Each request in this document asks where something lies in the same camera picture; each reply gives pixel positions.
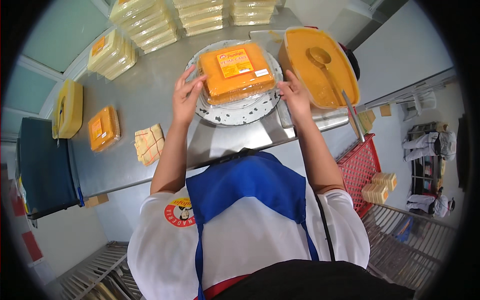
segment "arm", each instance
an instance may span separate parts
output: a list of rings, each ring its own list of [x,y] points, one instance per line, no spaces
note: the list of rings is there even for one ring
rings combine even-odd
[[[195,65],[186,70],[175,83],[172,97],[173,122],[165,137],[165,145],[150,185],[150,194],[178,192],[185,185],[187,171],[187,133],[193,120],[197,99],[206,76],[186,83]]]
[[[308,91],[292,72],[287,71],[287,77],[291,82],[279,82],[278,87],[297,129],[308,183],[320,194],[332,189],[344,190],[342,173],[313,122]]]

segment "yellow cake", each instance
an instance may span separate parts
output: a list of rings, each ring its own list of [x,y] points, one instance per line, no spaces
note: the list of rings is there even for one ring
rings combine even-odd
[[[198,69],[208,75],[204,85],[212,105],[260,94],[276,84],[263,49],[255,43],[201,54]]]
[[[109,105],[88,122],[88,135],[92,151],[100,152],[120,139],[117,112]]]

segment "cardboard piece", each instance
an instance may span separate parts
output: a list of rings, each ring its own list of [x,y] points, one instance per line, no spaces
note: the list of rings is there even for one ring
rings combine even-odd
[[[373,121],[375,121],[376,119],[375,114],[373,113],[373,110],[370,109],[370,110],[358,113],[357,116],[360,121],[360,127],[362,128],[362,131],[363,131],[362,134],[366,135],[373,128]],[[353,131],[357,136],[359,136],[357,132],[357,127],[355,127],[353,118],[349,116],[348,119],[350,121],[350,125],[353,128]]]
[[[382,117],[391,117],[392,111],[390,110],[390,104],[380,106],[380,114]]]
[[[85,207],[94,207],[105,202],[108,202],[108,196],[107,194],[102,194],[88,198],[88,201],[85,202]]]

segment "wall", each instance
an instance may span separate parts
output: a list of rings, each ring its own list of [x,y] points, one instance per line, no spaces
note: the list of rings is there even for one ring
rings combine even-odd
[[[90,0],[55,0],[26,40],[22,54],[55,71],[64,72],[106,28],[107,18]],[[17,134],[23,117],[38,114],[55,81],[14,66],[2,105],[1,131]]]
[[[424,110],[419,117],[414,118],[408,123],[409,126],[441,121],[448,123],[450,130],[457,133],[458,119],[465,113],[460,85],[457,82],[448,84],[445,89],[435,92],[435,97],[437,99],[436,109]],[[446,216],[440,220],[449,225],[457,226],[461,218],[465,193],[458,187],[456,159],[446,163],[443,187],[443,194],[445,196],[449,199],[452,197],[455,198],[455,210],[450,216]]]
[[[349,0],[287,0],[290,8],[305,26],[326,30],[334,22]]]
[[[72,206],[38,219],[31,228],[55,276],[60,276],[108,240],[93,208]]]
[[[361,103],[370,102],[453,66],[427,15],[408,1],[353,52]]]
[[[370,22],[371,18],[343,8],[327,31],[336,41],[346,46]]]
[[[107,18],[90,0],[55,0],[35,25],[22,53],[63,72],[108,27]]]

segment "plastic tub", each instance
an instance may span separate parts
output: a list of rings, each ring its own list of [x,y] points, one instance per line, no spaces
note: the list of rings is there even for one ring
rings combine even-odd
[[[324,49],[331,56],[331,62],[326,64],[325,68],[308,56],[309,49],[313,47]],[[283,71],[294,72],[309,90],[314,106],[324,109],[346,108],[342,89],[353,106],[360,102],[360,91],[353,68],[343,49],[327,33],[306,27],[288,28],[278,58]]]
[[[71,79],[65,80],[52,113],[52,137],[70,139],[82,126],[83,86]]]

